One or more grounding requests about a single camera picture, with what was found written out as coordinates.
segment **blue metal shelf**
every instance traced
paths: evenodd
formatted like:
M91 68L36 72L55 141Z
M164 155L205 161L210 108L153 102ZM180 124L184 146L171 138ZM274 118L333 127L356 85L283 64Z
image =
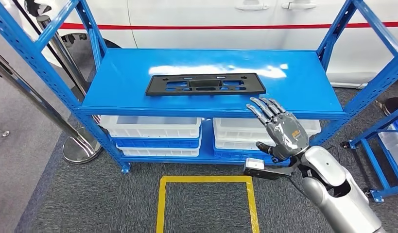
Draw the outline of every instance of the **blue metal shelf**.
M249 96L145 95L152 75L257 73L266 97L302 119L340 119L342 107L316 51L111 49L80 110L86 114L254 117Z
M394 111L392 114L389 116L385 117L384 119L378 121L374 126L370 127L368 130L357 136L356 138L349 140L350 147L352 149L356 149L356 146L358 144L362 144L366 155L369 158L370 163L372 164L376 175L379 178L379 181L382 184L383 189L382 190L376 190L372 189L370 190L370 194L372 195L373 199L376 202L383 202L384 197L388 197L391 195L398 194L398 186L391 187L389 184L388 180L385 177L385 174L379 165L379 162L377 161L369 143L368 140L372 138L376 138L378 141L379 146L382 148L382 151L384 155L386 156L386 159L388 160L393 172L396 175L396 178L398 179L398 165L396 164L393 156L389 152L389 150L386 148L386 146L383 144L381 138L379 137L379 132L387 132L387 133L394 133L398 132L398 130L386 130L386 128L398 120L398 109Z
M83 102L79 102L41 53L70 12L76 9L91 40L97 74ZM355 13L364 15L394 55L384 69L343 108L326 77L333 45ZM363 0L347 0L316 51L310 50L163 50L108 49L85 0L68 0L37 41L32 41L0 3L0 34L36 72L83 126L128 172L129 162L241 164L218 159L205 146L196 158L122 157L121 151L91 115L185 117L254 117L246 109L250 96L147 97L154 74L255 72L266 87L266 97L277 99L300 119L329 119L311 145L332 137L398 79L398 40Z

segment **red stripe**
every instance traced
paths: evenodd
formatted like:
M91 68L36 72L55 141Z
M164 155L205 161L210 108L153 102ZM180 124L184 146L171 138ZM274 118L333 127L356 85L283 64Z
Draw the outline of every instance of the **red stripe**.
M385 22L386 27L398 27L398 22ZM255 26L130 26L130 25L98 25L100 30L232 30L232 29L317 29L329 28L330 24L301 25L255 25ZM368 23L349 23L348 28L369 28ZM63 23L60 29L84 29L83 24Z

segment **robotic arm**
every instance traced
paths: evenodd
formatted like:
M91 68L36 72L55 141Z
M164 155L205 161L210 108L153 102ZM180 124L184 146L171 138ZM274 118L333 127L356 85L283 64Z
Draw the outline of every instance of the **robotic arm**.
M302 172L305 195L320 209L337 233L384 233L381 221L369 207L369 200L346 168L323 147L309 146L309 137L296 117L275 100L251 98L263 113L248 104L276 143L257 147L273 156L274 162L290 159L288 167L264 166L263 160L247 158L244 174L275 180Z

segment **yellow tape square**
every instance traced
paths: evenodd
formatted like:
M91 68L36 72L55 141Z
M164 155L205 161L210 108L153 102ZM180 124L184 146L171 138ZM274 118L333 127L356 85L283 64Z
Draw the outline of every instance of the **yellow tape square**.
M156 233L164 231L164 207L166 201L166 183L246 183L247 199L249 201L250 221L252 233L259 233L258 213L256 211L253 180L250 176L163 176L160 179L159 198L157 205Z

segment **white plastic crate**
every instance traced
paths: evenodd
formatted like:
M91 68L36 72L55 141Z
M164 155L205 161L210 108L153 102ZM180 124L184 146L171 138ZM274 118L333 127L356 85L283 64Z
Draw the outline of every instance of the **white plastic crate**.
M388 129L392 130L395 128L390 125ZM385 147L391 153L393 159L398 166L398 133L380 132L379 137L381 138Z
M163 116L102 116L100 126L112 137L198 138L201 118Z
M319 120L299 120L308 136L321 131ZM215 147L218 149L258 150L256 142L275 146L266 129L256 118L214 118Z
M183 148L136 148L117 147L125 156L171 156L171 157L197 157L202 144L202 136L199 138L199 147L194 149Z

